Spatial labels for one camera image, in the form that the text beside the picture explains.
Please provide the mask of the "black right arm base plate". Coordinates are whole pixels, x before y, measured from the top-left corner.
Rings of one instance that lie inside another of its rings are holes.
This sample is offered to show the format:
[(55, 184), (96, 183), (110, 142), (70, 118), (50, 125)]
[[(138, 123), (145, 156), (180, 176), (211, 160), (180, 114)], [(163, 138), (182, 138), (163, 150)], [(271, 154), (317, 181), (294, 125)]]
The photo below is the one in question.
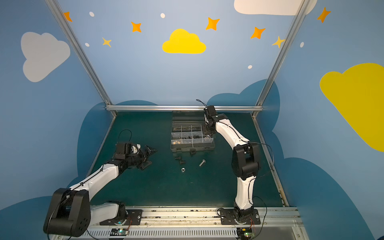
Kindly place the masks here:
[(219, 208), (217, 214), (222, 225), (260, 225), (259, 212), (255, 209), (240, 211), (237, 209)]

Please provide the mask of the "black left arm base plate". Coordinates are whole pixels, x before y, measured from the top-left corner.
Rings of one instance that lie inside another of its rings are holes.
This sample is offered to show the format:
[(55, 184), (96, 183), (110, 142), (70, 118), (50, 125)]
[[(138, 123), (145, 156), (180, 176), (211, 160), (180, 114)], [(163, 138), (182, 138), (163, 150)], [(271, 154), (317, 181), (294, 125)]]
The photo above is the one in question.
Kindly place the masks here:
[(141, 223), (143, 210), (128, 209), (125, 213), (109, 220), (100, 222), (101, 226), (138, 226)]

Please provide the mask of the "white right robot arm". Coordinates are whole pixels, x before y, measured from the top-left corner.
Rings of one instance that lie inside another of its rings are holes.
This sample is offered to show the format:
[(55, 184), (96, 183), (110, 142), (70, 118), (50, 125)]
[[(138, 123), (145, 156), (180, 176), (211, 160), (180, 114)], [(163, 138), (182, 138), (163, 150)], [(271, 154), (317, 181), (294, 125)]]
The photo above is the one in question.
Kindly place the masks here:
[(237, 177), (237, 195), (234, 215), (238, 222), (253, 215), (254, 183), (261, 169), (261, 151), (258, 143), (245, 138), (225, 114), (218, 114), (214, 106), (204, 108), (205, 124), (203, 132), (207, 135), (220, 134), (232, 148), (232, 170)]

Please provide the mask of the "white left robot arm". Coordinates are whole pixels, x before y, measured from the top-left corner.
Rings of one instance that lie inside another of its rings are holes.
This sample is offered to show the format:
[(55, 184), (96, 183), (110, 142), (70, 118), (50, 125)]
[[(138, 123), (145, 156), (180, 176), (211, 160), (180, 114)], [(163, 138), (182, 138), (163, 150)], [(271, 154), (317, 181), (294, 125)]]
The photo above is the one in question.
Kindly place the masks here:
[(129, 217), (123, 202), (110, 201), (93, 206), (91, 200), (125, 170), (144, 170), (150, 166), (149, 157), (156, 152), (149, 146), (117, 143), (113, 157), (96, 172), (69, 188), (59, 188), (54, 192), (43, 226), (44, 233), (47, 236), (80, 237), (89, 226), (101, 222), (124, 225)]

